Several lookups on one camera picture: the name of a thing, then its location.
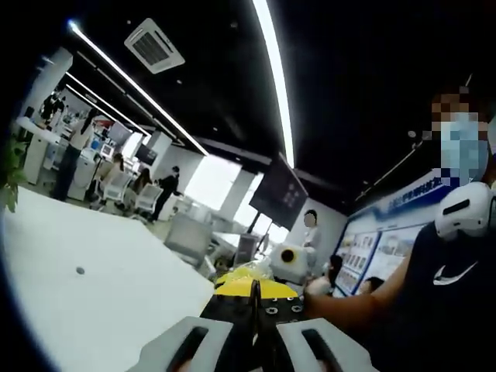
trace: face mask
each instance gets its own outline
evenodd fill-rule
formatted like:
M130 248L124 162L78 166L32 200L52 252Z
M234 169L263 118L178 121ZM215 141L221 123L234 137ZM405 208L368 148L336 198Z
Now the face mask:
M449 186L480 181L487 169L487 141L479 139L479 123L468 112L453 113L441 123L441 169L437 177Z

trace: green leaves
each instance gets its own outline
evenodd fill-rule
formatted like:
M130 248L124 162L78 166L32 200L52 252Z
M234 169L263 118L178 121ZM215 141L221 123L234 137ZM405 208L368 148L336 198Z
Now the green leaves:
M7 142L4 161L0 167L0 205L7 206L10 212L15 212L19 196L18 185L26 180L20 168L21 156L26 152L27 143L18 142L11 138Z

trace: nike logo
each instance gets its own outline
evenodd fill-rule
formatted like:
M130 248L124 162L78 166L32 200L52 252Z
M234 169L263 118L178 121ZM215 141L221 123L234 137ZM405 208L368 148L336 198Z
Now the nike logo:
M474 267L475 265L477 265L477 261L473 265L471 265L468 269L466 269L462 274L456 275L455 277L444 277L443 276L443 271L444 271L444 268L446 267L446 265L444 265L443 267L441 267L439 269L439 271L436 273L436 275L434 275L433 283L434 283L434 285L450 285L450 284L456 283L463 276L465 276L466 273L468 273L470 270L472 270L472 267Z

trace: black ceiling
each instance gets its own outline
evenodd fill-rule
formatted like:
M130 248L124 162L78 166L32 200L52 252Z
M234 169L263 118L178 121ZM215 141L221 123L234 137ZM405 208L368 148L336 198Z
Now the black ceiling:
M429 129L430 100L436 92L447 84L464 84L472 73L471 85L485 93L495 87L494 73L487 75L493 72L490 7L431 1L411 6L267 2L288 91L295 166L328 184L323 188L306 181L311 197L343 212L357 207L355 199L369 187L365 181L381 178L412 150L419 136L412 139L408 131ZM148 17L177 47L185 64L151 74L125 48L126 37ZM284 152L274 80L250 0L142 0L132 9L106 2L76 20L191 135L265 157ZM68 34L64 45L75 55L70 72L76 78L135 122L153 125L79 57L79 51L182 138L77 37ZM205 148L232 160L238 156ZM240 162L264 168L244 157ZM360 203L406 185L431 165L432 151L422 146Z

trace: ceiling air conditioning unit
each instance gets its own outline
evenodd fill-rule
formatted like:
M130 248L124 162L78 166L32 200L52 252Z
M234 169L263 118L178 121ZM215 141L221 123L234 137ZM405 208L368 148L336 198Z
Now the ceiling air conditioning unit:
M152 74L184 63L184 58L151 18L145 19L128 36L124 45Z

